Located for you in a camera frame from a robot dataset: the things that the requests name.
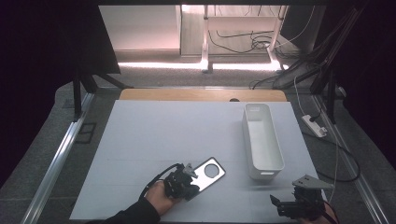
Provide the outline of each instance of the wooden board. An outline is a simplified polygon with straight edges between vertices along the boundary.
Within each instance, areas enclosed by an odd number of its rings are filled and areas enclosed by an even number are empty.
[[[202,90],[202,89],[127,89],[120,100],[287,102],[283,91]]]

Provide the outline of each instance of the white tabletop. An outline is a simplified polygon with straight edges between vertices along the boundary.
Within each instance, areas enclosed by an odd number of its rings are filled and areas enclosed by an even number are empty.
[[[117,101],[71,219],[105,219],[136,202],[145,185],[174,163],[215,157],[226,175],[162,217],[169,222],[287,222],[270,194],[294,201],[291,182],[318,177],[290,103],[266,103],[285,168],[269,182],[248,176],[242,118],[246,103]]]

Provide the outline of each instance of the metal plate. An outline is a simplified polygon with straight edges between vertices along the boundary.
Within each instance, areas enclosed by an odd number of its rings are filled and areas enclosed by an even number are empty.
[[[217,174],[214,174],[213,168],[218,169]],[[225,170],[213,157],[196,167],[194,172],[198,175],[198,178],[193,177],[191,183],[199,187],[199,192],[202,192],[225,175]]]

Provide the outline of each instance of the white container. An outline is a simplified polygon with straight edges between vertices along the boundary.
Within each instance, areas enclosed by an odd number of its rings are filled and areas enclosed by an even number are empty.
[[[277,141],[270,106],[246,104],[243,118],[248,172],[253,179],[272,179],[285,163]]]

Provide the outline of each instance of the electrical outlet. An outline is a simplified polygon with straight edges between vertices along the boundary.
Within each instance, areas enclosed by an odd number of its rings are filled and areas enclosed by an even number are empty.
[[[312,122],[311,120],[309,120],[311,119],[311,116],[305,115],[302,117],[302,119],[317,137],[324,137],[327,135],[326,128],[324,127],[320,128],[316,121]]]

